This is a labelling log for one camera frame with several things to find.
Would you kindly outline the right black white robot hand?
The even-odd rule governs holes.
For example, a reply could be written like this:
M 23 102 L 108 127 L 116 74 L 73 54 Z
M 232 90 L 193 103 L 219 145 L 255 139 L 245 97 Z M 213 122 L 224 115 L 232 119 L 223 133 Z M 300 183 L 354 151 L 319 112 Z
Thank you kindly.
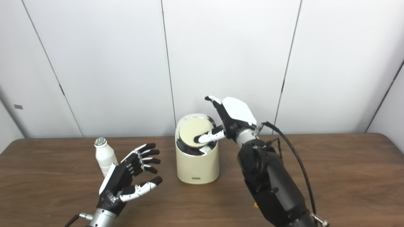
M 213 104 L 222 120 L 222 125 L 195 136 L 193 139 L 195 143 L 208 143 L 228 138 L 242 147 L 243 144 L 257 138 L 253 135 L 253 131 L 257 128 L 257 120 L 245 102 L 232 97 L 219 99 L 214 96 L 206 96 L 205 100 Z

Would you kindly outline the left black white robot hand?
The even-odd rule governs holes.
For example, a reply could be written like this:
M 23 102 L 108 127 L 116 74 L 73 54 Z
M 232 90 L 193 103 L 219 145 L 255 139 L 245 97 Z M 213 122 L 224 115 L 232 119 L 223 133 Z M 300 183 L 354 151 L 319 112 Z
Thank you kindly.
M 147 143 L 131 151 L 120 164 L 113 164 L 99 189 L 96 208 L 119 216 L 128 201 L 143 196 L 162 183 L 162 177 L 157 176 L 148 182 L 132 184 L 133 178 L 143 172 L 158 173 L 150 164 L 161 163 L 152 157 L 159 153 L 155 143 Z

